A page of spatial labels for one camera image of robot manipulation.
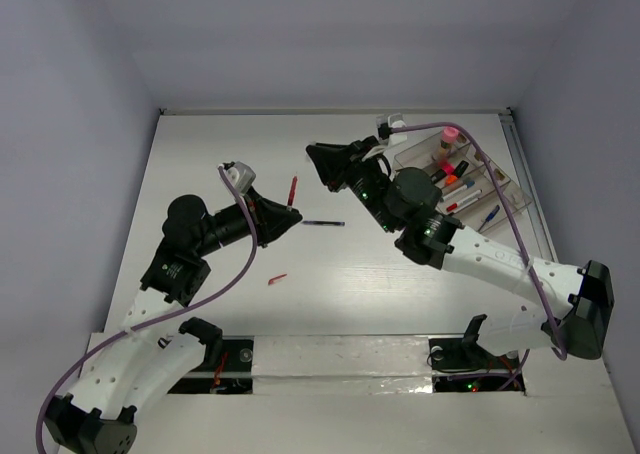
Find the red gel pen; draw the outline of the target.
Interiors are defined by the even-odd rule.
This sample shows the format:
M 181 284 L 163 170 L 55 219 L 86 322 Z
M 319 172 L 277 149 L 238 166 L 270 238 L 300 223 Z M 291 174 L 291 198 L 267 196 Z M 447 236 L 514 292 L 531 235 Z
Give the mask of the red gel pen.
M 286 203 L 287 210 L 292 210 L 293 208 L 297 185 L 298 185 L 298 176 L 294 175 L 291 180 L 291 185 L 288 192 L 287 203 Z

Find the purple gel pen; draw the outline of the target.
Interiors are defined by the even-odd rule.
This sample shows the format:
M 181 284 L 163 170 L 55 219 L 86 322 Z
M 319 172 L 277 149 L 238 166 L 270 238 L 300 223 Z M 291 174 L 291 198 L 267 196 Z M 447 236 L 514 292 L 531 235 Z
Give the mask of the purple gel pen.
M 327 220 L 303 220 L 303 225 L 309 226 L 333 226 L 333 227 L 344 227 L 346 223 L 344 221 L 327 221 Z

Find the pink cap black highlighter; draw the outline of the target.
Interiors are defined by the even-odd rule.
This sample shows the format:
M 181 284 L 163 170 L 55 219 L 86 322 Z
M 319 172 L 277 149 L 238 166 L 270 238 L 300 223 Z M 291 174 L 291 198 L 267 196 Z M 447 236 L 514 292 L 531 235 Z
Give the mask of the pink cap black highlighter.
M 430 176 L 430 180 L 436 184 L 450 176 L 454 170 L 455 167 L 447 159 L 443 159 L 438 163 L 438 169 Z

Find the pink cap sticker bottle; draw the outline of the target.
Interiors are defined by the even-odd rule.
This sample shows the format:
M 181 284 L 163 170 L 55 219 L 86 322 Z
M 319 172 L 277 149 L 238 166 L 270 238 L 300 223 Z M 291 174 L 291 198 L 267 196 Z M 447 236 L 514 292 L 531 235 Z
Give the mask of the pink cap sticker bottle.
M 440 135 L 440 144 L 437 150 L 437 159 L 444 159 L 449 156 L 454 144 L 456 143 L 459 137 L 459 130 L 447 126 L 444 127 L 441 131 Z

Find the red cap white marker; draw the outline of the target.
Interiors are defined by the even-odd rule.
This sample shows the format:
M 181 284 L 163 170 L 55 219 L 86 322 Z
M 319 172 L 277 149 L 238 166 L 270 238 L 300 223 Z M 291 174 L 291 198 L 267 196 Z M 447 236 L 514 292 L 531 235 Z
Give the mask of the red cap white marker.
M 463 207 L 476 202 L 482 196 L 483 190 L 477 189 L 467 196 L 457 200 L 446 208 L 447 212 L 454 212 L 456 210 L 462 209 Z

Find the orange cap black highlighter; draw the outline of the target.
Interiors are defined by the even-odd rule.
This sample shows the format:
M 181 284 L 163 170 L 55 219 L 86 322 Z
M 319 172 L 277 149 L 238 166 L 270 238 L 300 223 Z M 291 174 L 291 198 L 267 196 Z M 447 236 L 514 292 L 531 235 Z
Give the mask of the orange cap black highlighter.
M 462 160 L 446 178 L 445 185 L 448 186 L 456 182 L 468 168 L 469 163 L 465 160 Z

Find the blue ballpoint pen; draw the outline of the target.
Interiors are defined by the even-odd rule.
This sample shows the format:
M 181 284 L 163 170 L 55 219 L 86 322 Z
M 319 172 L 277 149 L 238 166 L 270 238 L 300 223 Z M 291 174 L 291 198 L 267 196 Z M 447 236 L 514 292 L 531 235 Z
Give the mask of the blue ballpoint pen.
M 496 217 L 496 215 L 500 212 L 500 210 L 501 210 L 501 206 L 496 205 L 484 218 L 478 231 L 482 232 L 486 228 L 486 226 Z

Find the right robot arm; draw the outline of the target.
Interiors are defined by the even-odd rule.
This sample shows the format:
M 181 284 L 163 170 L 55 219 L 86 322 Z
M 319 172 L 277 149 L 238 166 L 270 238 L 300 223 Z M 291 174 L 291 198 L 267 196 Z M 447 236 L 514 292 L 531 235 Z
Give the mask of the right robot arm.
M 479 279 L 533 303 L 507 318 L 473 317 L 460 342 L 468 364 L 482 366 L 494 356 L 536 348 L 586 360 L 602 356 L 614 307 L 605 265 L 561 265 L 484 237 L 438 211 L 441 190 L 424 170 L 386 174 L 375 137 L 349 145 L 311 144 L 306 153 L 324 186 L 332 192 L 350 189 L 384 231 L 399 232 L 395 246 L 412 262 Z

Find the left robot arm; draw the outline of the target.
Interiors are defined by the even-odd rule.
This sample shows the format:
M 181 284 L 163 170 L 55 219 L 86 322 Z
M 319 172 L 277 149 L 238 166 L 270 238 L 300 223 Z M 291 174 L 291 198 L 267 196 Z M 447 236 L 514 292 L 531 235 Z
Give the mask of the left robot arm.
M 233 189 L 234 204 L 211 214 L 193 194 L 174 199 L 163 238 L 119 332 L 105 339 L 66 372 L 87 369 L 66 392 L 56 383 L 36 421 L 36 449 L 46 435 L 73 453 L 127 453 L 138 423 L 186 373 L 220 362 L 221 328 L 193 311 L 230 291 L 240 272 L 217 292 L 194 299 L 211 269 L 207 255 L 249 238 L 249 256 L 300 223 L 301 213 L 270 201 L 253 188 Z

